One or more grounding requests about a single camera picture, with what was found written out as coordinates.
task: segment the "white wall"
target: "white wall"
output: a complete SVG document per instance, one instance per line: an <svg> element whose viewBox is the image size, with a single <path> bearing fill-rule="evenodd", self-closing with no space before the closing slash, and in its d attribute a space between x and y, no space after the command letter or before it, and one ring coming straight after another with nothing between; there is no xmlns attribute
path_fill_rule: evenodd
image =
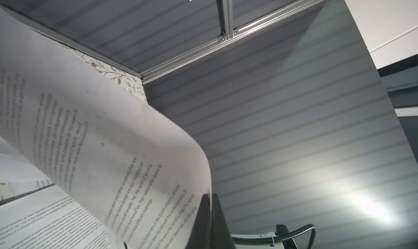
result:
<svg viewBox="0 0 418 249"><path fill-rule="evenodd" d="M417 0L345 0L376 68L418 54Z"/></svg>

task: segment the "gray partition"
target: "gray partition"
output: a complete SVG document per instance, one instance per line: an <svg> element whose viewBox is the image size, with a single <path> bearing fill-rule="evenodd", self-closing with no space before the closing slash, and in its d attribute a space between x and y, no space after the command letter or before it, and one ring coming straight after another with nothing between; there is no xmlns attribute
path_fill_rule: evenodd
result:
<svg viewBox="0 0 418 249"><path fill-rule="evenodd" d="M318 249L416 245L418 166L343 0L145 92L206 152L232 233L313 223Z"/></svg>

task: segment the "floral pattern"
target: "floral pattern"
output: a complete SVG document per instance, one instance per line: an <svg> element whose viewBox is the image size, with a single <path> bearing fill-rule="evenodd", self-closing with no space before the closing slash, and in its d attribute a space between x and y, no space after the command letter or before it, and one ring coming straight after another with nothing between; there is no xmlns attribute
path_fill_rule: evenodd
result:
<svg viewBox="0 0 418 249"><path fill-rule="evenodd" d="M61 46L69 50L69 52L72 55L76 56L76 58L80 59L93 69L103 74L106 78L112 80L119 86L128 90L131 94L144 101L145 103L148 103L144 92L144 86L142 85L142 80L140 78L135 77L132 74L126 73L109 64L103 63L89 55L81 53L78 50L70 48L66 45L61 44Z"/></svg>

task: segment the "corrugated panel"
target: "corrugated panel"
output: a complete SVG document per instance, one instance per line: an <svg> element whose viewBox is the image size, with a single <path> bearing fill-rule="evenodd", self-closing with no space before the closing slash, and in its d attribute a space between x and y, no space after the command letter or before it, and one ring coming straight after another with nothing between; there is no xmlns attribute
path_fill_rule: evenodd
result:
<svg viewBox="0 0 418 249"><path fill-rule="evenodd" d="M232 233L313 223L318 249L416 240L418 166L343 0L145 92L203 147Z"/></svg>
<svg viewBox="0 0 418 249"><path fill-rule="evenodd" d="M141 72L221 35L216 0L0 0Z"/></svg>
<svg viewBox="0 0 418 249"><path fill-rule="evenodd" d="M296 0L233 0L234 28L247 24Z"/></svg>

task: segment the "black corrugated hose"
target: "black corrugated hose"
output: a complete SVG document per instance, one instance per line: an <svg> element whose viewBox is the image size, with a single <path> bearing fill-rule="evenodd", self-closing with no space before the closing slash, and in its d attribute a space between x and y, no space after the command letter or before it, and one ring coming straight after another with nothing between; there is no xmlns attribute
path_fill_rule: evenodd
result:
<svg viewBox="0 0 418 249"><path fill-rule="evenodd" d="M312 230L311 232L311 238L309 238L308 243L308 249L312 249L314 246L315 236L316 236L316 227L313 224L307 224L304 227L301 227L295 231L292 231L288 234L282 235L282 236L275 236L273 237L274 242L283 242L286 240L290 240L292 238L295 238L309 230ZM236 244L271 244L272 238L271 237L263 237L263 238L239 238L239 237L232 237L234 243Z"/></svg>

